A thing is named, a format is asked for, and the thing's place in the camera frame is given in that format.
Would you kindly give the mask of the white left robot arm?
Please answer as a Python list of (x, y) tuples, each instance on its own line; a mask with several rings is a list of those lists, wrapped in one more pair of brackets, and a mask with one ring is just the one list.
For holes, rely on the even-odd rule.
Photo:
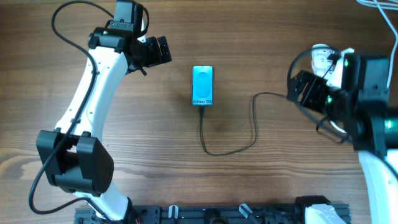
[(132, 72), (168, 63), (165, 37), (148, 37), (148, 10), (135, 1), (118, 1), (84, 50), (84, 74), (67, 111), (52, 131), (41, 131), (36, 147), (39, 176), (86, 201), (106, 223), (140, 223), (142, 218), (113, 182), (114, 162), (102, 144), (104, 122), (119, 83)]

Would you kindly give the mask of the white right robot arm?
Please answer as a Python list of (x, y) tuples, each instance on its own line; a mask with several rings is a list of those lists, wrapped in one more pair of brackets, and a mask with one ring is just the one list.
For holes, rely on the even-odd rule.
[(287, 73), (287, 98), (301, 109), (341, 122), (358, 153), (368, 189), (371, 221), (397, 223), (397, 108), (389, 107), (389, 59), (377, 54), (340, 53), (319, 47), (313, 70), (292, 75), (299, 54)]

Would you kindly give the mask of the blue screen smartphone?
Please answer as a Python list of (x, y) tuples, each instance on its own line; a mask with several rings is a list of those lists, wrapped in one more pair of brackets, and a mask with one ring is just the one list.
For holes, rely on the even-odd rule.
[(213, 104), (213, 67), (196, 65), (192, 70), (192, 105), (210, 106)]

